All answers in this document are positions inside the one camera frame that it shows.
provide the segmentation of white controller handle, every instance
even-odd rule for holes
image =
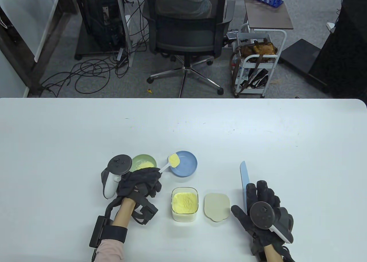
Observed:
[[[275,232],[284,242],[286,242],[287,244],[290,244],[291,242],[274,226],[272,225],[269,230],[271,232]]]
[[[103,190],[103,196],[106,199],[111,199],[115,195],[119,181],[121,181],[121,175],[115,175],[112,173],[108,174],[105,188]]]

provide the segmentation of metal cart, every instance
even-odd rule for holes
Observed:
[[[287,39],[287,33],[285,30],[276,30],[276,29],[250,29],[249,23],[244,23],[238,34],[237,34],[237,41],[232,43],[233,51],[238,47],[244,45],[243,42],[250,41],[250,43],[253,43],[254,40],[257,40],[259,42],[262,42],[264,38],[266,38],[269,42],[271,42],[271,38],[269,35],[269,32],[279,32],[283,34],[283,40],[280,47],[278,47],[278,52],[276,55],[264,55],[264,58],[271,58],[271,60],[268,63],[261,63],[258,67],[257,73],[253,75],[253,78],[256,77],[256,75],[262,70],[262,69],[271,69],[268,81],[265,86],[261,86],[258,89],[244,89],[241,93],[241,84],[246,80],[249,79],[249,72],[250,69],[254,69],[256,66],[256,63],[249,62],[252,58],[257,58],[259,55],[251,55],[246,57],[245,59],[241,57],[241,63],[240,63],[240,70],[238,72],[236,82],[235,82],[235,89],[234,89],[234,95],[235,98],[238,98],[240,94],[260,94],[261,98],[265,97],[265,93],[270,85],[270,81],[273,77],[274,70],[276,65],[278,64],[278,60],[280,57],[280,54],[282,53],[284,43]]]

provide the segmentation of brown tabletop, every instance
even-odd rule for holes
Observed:
[[[251,29],[293,29],[285,3],[275,8],[260,1],[245,0],[245,6]]]

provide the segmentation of cart wheel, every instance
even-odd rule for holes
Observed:
[[[77,61],[80,61],[82,58],[83,58],[82,55],[75,55],[74,56],[74,59],[77,60]]]

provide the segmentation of pink sleeve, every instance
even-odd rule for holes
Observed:
[[[104,239],[101,241],[95,262],[124,262],[123,243],[117,240]]]

